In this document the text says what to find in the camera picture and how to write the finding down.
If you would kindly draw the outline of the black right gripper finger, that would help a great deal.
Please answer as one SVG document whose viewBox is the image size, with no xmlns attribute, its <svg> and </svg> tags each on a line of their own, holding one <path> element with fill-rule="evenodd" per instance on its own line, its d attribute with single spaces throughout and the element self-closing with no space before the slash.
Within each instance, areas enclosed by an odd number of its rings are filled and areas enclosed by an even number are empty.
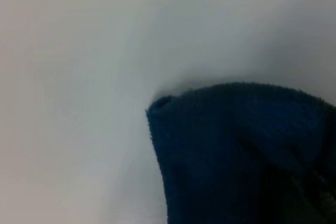
<svg viewBox="0 0 336 224">
<path fill-rule="evenodd" d="M 335 223 L 335 188 L 316 171 L 305 177 L 265 170 L 265 223 Z"/>
</svg>

